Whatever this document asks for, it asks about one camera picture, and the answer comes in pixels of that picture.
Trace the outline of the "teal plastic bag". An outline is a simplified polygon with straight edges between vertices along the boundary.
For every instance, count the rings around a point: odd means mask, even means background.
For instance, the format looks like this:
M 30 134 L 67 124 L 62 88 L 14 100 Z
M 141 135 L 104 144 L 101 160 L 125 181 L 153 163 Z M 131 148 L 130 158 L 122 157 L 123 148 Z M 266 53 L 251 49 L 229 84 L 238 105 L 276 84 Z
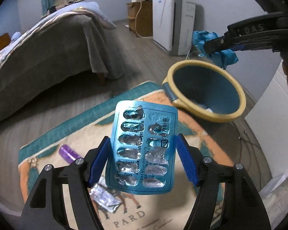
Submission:
M 192 44 L 200 52 L 200 56 L 210 59 L 224 70 L 228 65 L 239 61 L 237 55 L 230 49 L 226 37 L 220 37 L 215 32 L 194 31 Z

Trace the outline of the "blue pill blister pack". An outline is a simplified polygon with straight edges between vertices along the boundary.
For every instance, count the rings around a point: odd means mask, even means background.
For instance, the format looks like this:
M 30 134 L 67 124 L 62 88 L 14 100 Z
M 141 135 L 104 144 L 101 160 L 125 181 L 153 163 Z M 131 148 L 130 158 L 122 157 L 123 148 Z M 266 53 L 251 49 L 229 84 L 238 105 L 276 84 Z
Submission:
M 107 187 L 135 195 L 170 192 L 177 122 L 178 111 L 172 106 L 135 100 L 118 102 L 105 170 Z

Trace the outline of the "yellow rimmed teal trash bin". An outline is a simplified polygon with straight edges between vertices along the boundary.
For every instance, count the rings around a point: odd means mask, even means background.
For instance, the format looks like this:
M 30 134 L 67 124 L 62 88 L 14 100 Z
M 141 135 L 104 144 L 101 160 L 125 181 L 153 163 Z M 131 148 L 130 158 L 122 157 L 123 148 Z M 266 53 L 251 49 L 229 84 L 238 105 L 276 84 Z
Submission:
M 227 71 L 205 61 L 176 62 L 162 87 L 172 105 L 209 122 L 234 121 L 246 108 L 240 83 Z

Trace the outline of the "purple plastic comb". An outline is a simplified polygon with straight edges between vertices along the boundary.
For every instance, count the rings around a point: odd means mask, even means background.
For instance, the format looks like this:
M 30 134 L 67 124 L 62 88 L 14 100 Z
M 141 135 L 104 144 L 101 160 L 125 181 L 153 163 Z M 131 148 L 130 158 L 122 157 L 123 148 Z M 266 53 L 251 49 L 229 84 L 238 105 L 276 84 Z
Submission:
M 62 145 L 59 148 L 59 154 L 68 164 L 71 164 L 73 161 L 80 158 L 80 155 L 67 144 Z

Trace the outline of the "silver foil wrapper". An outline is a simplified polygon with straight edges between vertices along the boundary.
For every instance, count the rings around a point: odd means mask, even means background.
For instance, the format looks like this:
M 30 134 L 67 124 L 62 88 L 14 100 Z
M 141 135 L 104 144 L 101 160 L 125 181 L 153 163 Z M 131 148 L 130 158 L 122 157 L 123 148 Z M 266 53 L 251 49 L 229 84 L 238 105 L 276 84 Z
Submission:
M 122 204 L 120 200 L 98 183 L 91 188 L 89 195 L 102 209 L 110 213 L 114 213 Z

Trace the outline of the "teal orange patterned rug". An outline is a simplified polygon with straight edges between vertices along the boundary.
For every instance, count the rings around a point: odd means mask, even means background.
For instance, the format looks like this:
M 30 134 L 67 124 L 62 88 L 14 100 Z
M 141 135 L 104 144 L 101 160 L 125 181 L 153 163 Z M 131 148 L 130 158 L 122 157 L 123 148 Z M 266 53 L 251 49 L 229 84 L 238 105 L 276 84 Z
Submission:
M 200 170 L 233 164 L 152 82 L 60 124 L 19 161 L 21 229 L 183 229 Z

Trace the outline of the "white grey air purifier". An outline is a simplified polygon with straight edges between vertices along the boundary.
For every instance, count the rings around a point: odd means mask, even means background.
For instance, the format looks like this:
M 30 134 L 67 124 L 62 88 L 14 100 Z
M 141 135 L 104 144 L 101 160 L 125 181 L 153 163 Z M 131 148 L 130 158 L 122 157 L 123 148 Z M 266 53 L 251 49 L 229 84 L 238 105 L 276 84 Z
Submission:
M 195 10 L 195 0 L 152 0 L 153 40 L 170 56 L 191 48 Z

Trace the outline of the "white cabinet panel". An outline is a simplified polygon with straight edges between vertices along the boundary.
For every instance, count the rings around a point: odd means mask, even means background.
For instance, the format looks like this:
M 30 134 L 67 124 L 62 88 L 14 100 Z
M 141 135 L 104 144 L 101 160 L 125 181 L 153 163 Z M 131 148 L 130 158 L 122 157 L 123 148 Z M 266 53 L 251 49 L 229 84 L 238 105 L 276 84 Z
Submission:
M 270 84 L 246 116 L 266 157 L 272 177 L 288 177 L 288 87 L 279 67 Z

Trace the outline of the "wooden side cabinet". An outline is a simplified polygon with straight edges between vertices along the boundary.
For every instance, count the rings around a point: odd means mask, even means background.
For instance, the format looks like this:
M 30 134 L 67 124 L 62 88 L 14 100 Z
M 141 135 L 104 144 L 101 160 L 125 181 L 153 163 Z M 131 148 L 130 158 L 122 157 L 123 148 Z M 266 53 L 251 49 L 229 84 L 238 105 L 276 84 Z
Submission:
M 153 36 L 152 1 L 127 3 L 129 30 L 137 37 Z

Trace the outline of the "bed with grey cover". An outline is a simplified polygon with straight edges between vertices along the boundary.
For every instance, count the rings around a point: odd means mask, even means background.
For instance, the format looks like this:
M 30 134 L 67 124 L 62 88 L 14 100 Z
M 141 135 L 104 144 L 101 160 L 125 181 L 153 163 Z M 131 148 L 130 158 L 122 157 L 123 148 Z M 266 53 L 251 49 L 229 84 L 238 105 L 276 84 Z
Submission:
M 0 51 L 0 122 L 44 90 L 91 70 L 116 80 L 125 64 L 110 31 L 115 24 L 96 2 L 54 12 Z

